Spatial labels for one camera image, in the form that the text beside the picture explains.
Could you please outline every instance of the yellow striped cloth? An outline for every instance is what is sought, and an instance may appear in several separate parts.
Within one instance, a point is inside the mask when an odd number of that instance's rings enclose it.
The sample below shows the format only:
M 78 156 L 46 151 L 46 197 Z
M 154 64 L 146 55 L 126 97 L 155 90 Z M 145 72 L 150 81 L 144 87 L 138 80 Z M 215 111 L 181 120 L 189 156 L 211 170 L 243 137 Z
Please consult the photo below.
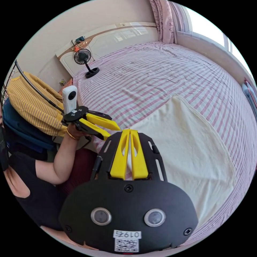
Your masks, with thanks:
M 49 100 L 63 109 L 62 96 L 38 77 L 24 72 L 29 81 Z M 20 75 L 10 80 L 7 95 L 13 108 L 30 124 L 51 136 L 63 137 L 67 127 L 62 114 L 43 99 Z

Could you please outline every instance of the black fan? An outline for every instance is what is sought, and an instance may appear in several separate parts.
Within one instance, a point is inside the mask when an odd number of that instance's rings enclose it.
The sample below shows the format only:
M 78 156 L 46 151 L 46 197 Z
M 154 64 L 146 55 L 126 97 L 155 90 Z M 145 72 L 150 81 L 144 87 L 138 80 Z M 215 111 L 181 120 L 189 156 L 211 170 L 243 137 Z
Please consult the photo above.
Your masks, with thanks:
M 89 50 L 87 50 L 85 48 L 78 50 L 74 55 L 74 61 L 77 64 L 85 64 L 86 65 L 86 67 L 88 69 L 88 72 L 85 74 L 86 78 L 91 78 L 100 71 L 98 67 L 93 68 L 93 69 L 89 68 L 87 62 L 90 59 L 91 59 L 91 53 Z

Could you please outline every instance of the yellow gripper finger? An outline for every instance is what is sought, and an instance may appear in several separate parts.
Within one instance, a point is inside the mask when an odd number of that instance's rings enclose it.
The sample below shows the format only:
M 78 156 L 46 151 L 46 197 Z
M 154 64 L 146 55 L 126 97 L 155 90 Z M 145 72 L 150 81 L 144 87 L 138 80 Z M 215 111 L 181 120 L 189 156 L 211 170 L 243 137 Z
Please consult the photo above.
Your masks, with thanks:
M 102 118 L 102 117 L 96 116 L 91 113 L 86 114 L 86 119 L 87 119 L 87 121 L 89 121 L 93 124 L 99 125 L 101 127 L 104 127 L 104 128 L 110 129 L 110 130 L 120 130 L 117 123 L 113 120 L 108 120 L 106 118 Z
M 135 179 L 146 179 L 148 177 L 148 170 L 145 163 L 145 158 L 139 135 L 136 130 L 130 130 L 130 142 L 131 142 L 131 163 L 132 163 L 132 178 Z
M 120 142 L 113 160 L 110 175 L 113 178 L 125 180 L 127 171 L 128 149 L 129 149 L 129 129 L 122 131 Z
M 81 123 L 83 123 L 84 125 L 90 127 L 91 129 L 95 130 L 96 132 L 102 134 L 102 136 L 104 137 L 104 141 L 106 141 L 107 138 L 111 135 L 111 134 L 109 134 L 107 131 L 105 131 L 105 130 L 99 128 L 98 126 L 96 126 L 96 125 L 90 123 L 89 121 L 87 121 L 87 120 L 85 120 L 85 119 L 83 119 L 83 118 L 81 118 L 79 121 L 80 121 Z

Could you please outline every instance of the camera lens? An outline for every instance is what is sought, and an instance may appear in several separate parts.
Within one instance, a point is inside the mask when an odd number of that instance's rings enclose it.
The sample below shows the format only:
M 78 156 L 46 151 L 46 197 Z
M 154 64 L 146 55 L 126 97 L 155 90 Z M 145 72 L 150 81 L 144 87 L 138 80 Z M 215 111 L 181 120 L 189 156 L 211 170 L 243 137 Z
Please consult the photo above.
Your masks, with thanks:
M 72 92 L 70 92 L 70 94 L 69 94 L 69 96 L 68 96 L 68 99 L 69 99 L 69 100 L 72 100 L 72 99 L 74 99 L 75 96 L 76 96 L 76 92 L 75 92 L 75 91 L 72 91 Z
M 145 214 L 144 221 L 149 227 L 158 227 L 164 223 L 165 213 L 160 209 L 152 209 Z
M 112 216 L 105 208 L 96 208 L 91 212 L 91 219 L 95 224 L 104 226 L 111 222 Z

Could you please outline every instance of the white camera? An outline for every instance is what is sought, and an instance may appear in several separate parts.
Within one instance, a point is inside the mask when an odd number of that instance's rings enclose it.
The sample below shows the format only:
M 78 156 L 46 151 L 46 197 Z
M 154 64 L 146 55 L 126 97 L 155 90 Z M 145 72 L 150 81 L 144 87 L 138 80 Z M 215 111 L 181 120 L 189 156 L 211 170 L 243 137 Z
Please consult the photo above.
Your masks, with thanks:
M 63 89 L 62 102 L 64 114 L 68 114 L 77 108 L 77 92 L 77 88 L 73 85 Z

